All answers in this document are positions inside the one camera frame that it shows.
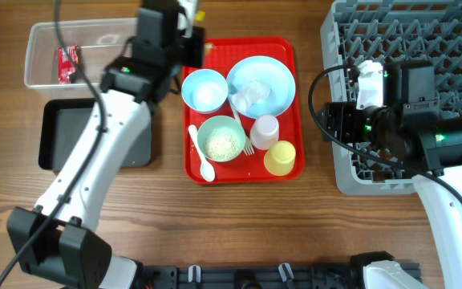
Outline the yellow snack wrapper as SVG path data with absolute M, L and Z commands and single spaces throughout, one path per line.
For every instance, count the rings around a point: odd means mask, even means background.
M 195 14 L 194 19 L 195 19 L 197 22 L 202 22 L 202 21 L 204 21 L 204 20 L 205 20 L 205 12 L 202 11 L 202 10 L 197 11 L 197 13 Z

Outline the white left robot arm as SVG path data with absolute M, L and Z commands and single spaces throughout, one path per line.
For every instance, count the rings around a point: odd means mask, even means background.
M 6 225 L 12 266 L 66 288 L 136 288 L 140 262 L 114 255 L 96 234 L 107 192 L 129 149 L 150 125 L 151 107 L 182 67 L 200 67 L 205 30 L 152 26 L 128 40 L 130 56 L 109 63 L 94 108 L 67 162 L 32 210 L 15 208 Z

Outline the green bowl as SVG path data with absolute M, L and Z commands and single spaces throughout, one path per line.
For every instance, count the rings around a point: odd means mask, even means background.
M 229 162 L 243 152 L 245 131 L 232 117 L 214 116 L 198 128 L 197 143 L 209 160 Z

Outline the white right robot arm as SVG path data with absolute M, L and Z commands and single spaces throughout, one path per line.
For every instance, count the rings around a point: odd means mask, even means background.
M 386 165 L 411 174 L 428 216 L 444 284 L 462 288 L 462 118 L 440 116 L 428 61 L 343 64 L 359 86 L 353 102 L 330 102 L 311 116 L 323 139 L 355 152 L 386 149 Z

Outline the white tissue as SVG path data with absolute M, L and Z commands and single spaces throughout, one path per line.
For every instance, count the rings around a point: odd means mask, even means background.
M 238 111 L 248 112 L 253 105 L 264 102 L 270 92 L 271 88 L 268 84 L 251 80 L 242 89 L 232 94 L 229 99 Z

